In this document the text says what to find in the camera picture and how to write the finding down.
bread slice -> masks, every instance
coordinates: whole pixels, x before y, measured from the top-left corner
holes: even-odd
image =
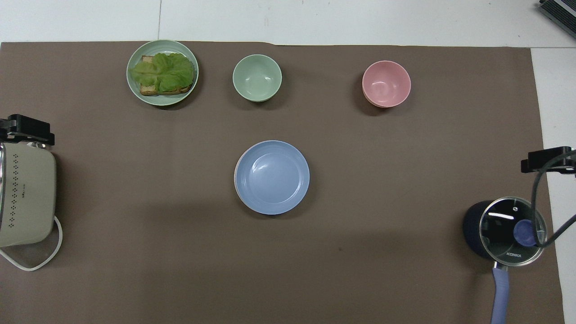
[[[143,55],[142,56],[142,62],[152,63],[152,58],[153,58],[153,56]],[[157,95],[170,96],[170,95],[179,95],[181,93],[186,93],[186,92],[190,91],[190,88],[192,88],[192,85],[189,85],[186,88],[176,88],[173,91],[158,92],[158,91],[156,91],[156,87],[154,85],[143,86],[140,84],[140,93],[143,96],[157,96]]]

open-faced sandwich with lettuce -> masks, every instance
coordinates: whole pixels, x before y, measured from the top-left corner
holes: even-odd
[[[142,61],[129,71],[134,81],[140,83],[144,96],[186,93],[194,80],[192,62],[180,53],[143,55]]]

black clamp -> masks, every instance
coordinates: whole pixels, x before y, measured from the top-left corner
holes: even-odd
[[[0,142],[38,142],[54,145],[54,134],[50,133],[50,124],[22,115],[10,115],[0,119]]]
[[[528,153],[528,159],[522,160],[521,171],[522,173],[530,173],[539,171],[546,162],[552,160],[554,157],[571,152],[572,148],[569,146],[559,146],[557,148],[537,150],[535,152]],[[576,174],[576,160],[572,160],[569,157],[561,159],[558,163],[552,165],[552,167],[546,172],[558,172],[561,174]]]

white tabletop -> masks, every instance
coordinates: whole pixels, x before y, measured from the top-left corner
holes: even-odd
[[[576,39],[536,6],[537,1],[527,0],[0,0],[0,42],[176,39],[530,47],[544,146],[576,148]],[[576,179],[551,174],[548,185],[557,229],[576,213]],[[555,244],[567,324],[576,324],[574,246],[576,227]]]

blue handle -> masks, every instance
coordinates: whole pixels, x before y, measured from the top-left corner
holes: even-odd
[[[496,294],[494,295],[494,308],[492,309],[492,321],[490,324],[506,324],[506,309],[508,308],[508,292],[510,283],[508,271],[500,268],[492,268]]]

